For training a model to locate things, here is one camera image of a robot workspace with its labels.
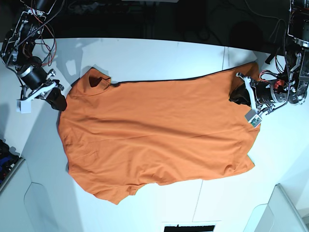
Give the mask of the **orange t-shirt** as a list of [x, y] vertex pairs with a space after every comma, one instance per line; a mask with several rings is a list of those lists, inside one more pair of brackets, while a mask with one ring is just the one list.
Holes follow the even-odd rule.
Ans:
[[229, 100], [241, 84], [237, 73], [257, 78], [258, 65], [117, 84], [90, 69], [67, 94], [58, 123], [69, 175], [84, 191], [118, 204], [147, 184], [251, 170], [248, 152], [259, 129], [244, 117], [248, 106]]

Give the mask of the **bin with dark items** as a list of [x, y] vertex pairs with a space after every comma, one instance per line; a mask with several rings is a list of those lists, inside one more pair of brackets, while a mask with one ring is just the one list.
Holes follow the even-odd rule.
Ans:
[[20, 160], [19, 156], [12, 154], [9, 151], [9, 146], [3, 141], [0, 141], [0, 184], [12, 171], [13, 167]]

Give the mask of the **grey panel left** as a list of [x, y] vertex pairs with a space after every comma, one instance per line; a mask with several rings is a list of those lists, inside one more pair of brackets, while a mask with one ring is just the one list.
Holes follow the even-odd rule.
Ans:
[[46, 188], [31, 180], [28, 165], [20, 160], [0, 188], [2, 232], [56, 232]]

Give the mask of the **grey panel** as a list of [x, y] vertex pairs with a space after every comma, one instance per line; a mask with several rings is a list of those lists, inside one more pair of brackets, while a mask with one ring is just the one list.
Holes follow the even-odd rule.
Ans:
[[56, 232], [46, 188], [31, 180], [28, 165], [20, 160], [0, 188], [2, 232]]
[[255, 207], [244, 232], [308, 232], [309, 218], [301, 217], [281, 184], [266, 204]]

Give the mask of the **grey panel right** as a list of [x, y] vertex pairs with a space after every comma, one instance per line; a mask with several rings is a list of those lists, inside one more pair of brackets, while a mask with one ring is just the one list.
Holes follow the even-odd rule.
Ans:
[[309, 218], [301, 217], [281, 184], [266, 204], [255, 207], [244, 232], [308, 232]]

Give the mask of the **white framed black slot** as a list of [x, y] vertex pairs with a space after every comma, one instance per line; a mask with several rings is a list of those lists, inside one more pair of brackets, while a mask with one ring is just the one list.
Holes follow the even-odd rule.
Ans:
[[214, 232], [221, 221], [163, 222], [161, 232]]

